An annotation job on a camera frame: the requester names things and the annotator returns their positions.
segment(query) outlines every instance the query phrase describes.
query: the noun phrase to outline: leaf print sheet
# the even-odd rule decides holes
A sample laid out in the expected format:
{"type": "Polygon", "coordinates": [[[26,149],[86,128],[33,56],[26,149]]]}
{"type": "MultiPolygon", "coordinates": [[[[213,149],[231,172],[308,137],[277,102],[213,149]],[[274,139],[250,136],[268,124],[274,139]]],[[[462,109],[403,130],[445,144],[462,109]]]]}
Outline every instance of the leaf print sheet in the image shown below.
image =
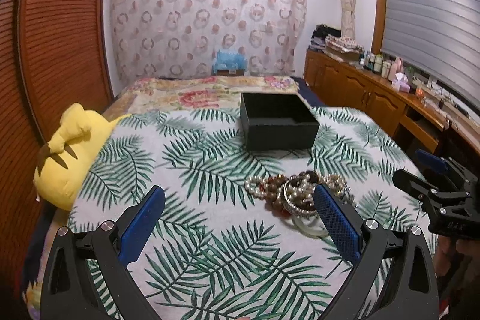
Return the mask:
{"type": "MultiPolygon", "coordinates": [[[[315,108],[320,129],[311,151],[248,152],[238,109],[151,111],[123,119],[100,151],[69,218],[73,231],[95,229],[137,204],[152,185],[165,210],[131,276],[164,319],[317,319],[352,265],[330,238],[312,239],[243,188],[250,175],[307,168],[343,175],[358,212],[384,227],[419,225],[433,251],[419,203],[395,188],[392,174],[414,164],[368,116],[315,108]]],[[[321,224],[317,219],[312,223],[321,224]]],[[[371,287],[378,296],[390,261],[371,287]]],[[[101,272],[90,262],[108,313],[119,318],[101,272]]]]}

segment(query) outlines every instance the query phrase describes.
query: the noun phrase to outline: louvered wooden door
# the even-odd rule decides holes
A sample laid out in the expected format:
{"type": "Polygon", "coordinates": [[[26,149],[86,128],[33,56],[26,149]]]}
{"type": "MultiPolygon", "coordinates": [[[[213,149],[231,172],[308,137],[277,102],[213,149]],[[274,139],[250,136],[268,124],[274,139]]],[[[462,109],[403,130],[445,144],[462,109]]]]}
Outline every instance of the louvered wooden door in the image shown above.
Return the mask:
{"type": "Polygon", "coordinates": [[[0,0],[0,308],[6,317],[40,212],[32,184],[40,143],[17,63],[15,5],[0,0]]]}
{"type": "Polygon", "coordinates": [[[45,140],[72,103],[106,109],[112,95],[102,0],[21,0],[18,38],[28,99],[45,140]]]}

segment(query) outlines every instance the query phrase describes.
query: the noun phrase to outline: open box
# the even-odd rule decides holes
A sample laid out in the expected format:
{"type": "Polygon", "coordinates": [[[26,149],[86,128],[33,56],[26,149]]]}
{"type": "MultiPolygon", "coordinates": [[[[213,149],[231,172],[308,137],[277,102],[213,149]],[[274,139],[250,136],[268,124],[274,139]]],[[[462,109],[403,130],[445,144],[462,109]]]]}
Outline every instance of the open box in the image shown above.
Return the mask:
{"type": "Polygon", "coordinates": [[[249,151],[311,148],[318,124],[296,94],[243,93],[240,119],[249,151]]]}

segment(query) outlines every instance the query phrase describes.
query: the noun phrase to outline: gray blind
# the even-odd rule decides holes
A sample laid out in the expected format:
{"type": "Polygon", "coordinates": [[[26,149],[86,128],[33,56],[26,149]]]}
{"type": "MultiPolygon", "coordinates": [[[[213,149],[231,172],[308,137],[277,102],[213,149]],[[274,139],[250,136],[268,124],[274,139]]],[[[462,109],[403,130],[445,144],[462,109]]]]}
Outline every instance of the gray blind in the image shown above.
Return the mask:
{"type": "Polygon", "coordinates": [[[382,51],[432,74],[480,108],[479,0],[387,0],[382,51]]]}

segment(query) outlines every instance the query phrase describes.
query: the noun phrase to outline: screw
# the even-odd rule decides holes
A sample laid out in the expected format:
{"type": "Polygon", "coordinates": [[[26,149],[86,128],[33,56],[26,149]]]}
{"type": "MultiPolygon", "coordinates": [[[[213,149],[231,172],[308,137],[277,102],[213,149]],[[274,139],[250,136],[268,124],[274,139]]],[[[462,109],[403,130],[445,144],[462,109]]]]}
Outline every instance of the screw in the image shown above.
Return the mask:
{"type": "Polygon", "coordinates": [[[422,229],[419,226],[412,226],[411,230],[412,230],[412,234],[416,236],[420,236],[422,234],[422,229]]]}
{"type": "Polygon", "coordinates": [[[378,228],[378,222],[376,222],[375,220],[367,220],[365,225],[368,226],[370,229],[378,228]]]}
{"type": "Polygon", "coordinates": [[[113,228],[114,225],[115,223],[113,221],[108,220],[102,223],[102,229],[104,231],[109,231],[110,229],[113,228]]]}
{"type": "Polygon", "coordinates": [[[58,236],[65,236],[67,233],[68,233],[68,228],[65,226],[61,226],[57,231],[58,236]]]}

